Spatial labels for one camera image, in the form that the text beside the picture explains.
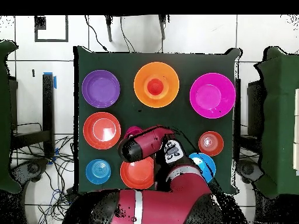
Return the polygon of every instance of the orange bowl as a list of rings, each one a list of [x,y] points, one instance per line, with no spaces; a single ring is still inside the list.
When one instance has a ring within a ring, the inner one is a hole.
[[[134,91],[139,101],[146,106],[165,107],[179,92],[179,77],[168,64],[151,62],[137,72]]]

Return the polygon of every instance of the chair leg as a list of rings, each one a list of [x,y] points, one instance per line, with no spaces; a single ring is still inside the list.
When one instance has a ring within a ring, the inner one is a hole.
[[[162,39],[165,39],[165,32],[164,32],[164,24],[166,22],[166,15],[159,15],[159,23],[160,23],[160,29],[162,34]]]
[[[112,42],[112,35],[111,35],[112,17],[109,15],[105,15],[105,18],[106,18],[106,24],[107,24],[108,38],[109,38],[109,41]]]

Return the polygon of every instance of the pink cup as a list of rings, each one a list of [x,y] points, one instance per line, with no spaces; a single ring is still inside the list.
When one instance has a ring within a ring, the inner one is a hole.
[[[139,128],[138,126],[131,126],[127,130],[126,134],[124,134],[124,137],[127,138],[129,136],[136,135],[136,134],[140,133],[141,131],[142,131],[142,129]]]

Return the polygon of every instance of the blue cup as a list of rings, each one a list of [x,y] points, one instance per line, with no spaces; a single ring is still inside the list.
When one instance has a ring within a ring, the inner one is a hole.
[[[209,183],[216,173],[216,166],[212,158],[203,153],[192,153],[189,155],[189,158],[192,159],[194,163],[197,164],[198,167],[203,171],[202,176],[206,182]]]
[[[111,168],[107,161],[96,159],[88,163],[85,173],[91,183],[99,185],[108,181],[111,176]]]

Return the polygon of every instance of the table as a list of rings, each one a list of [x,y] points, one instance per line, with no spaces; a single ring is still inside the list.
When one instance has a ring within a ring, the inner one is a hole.
[[[214,156],[216,163],[215,178],[223,191],[235,194],[231,185],[232,165],[232,110],[222,118],[207,119],[198,115],[191,107],[189,90],[193,82],[201,75],[216,72],[225,75],[234,82],[234,62],[240,55],[240,50],[232,48],[225,54],[142,54],[128,52],[89,52],[83,47],[74,47],[75,67],[75,122],[74,145],[78,145],[78,155],[75,151],[75,185],[78,192],[109,188],[128,188],[120,177],[121,158],[117,153],[117,145],[108,150],[97,150],[89,146],[83,136],[85,120],[93,113],[106,111],[113,114],[121,125],[121,138],[132,125],[146,129],[161,124],[174,126],[185,133],[195,147],[206,131],[217,131],[223,137],[224,149]],[[138,70],[149,62],[164,62],[170,65],[180,80],[179,93],[175,100],[162,108],[150,108],[143,105],[136,97],[133,82]],[[114,105],[108,108],[95,108],[89,105],[81,91],[81,85],[88,73],[104,69],[113,73],[120,82],[120,97]],[[193,153],[191,145],[178,136],[187,154]],[[94,159],[104,159],[110,163],[112,174],[110,179],[95,185],[89,182],[85,175],[86,165]]]

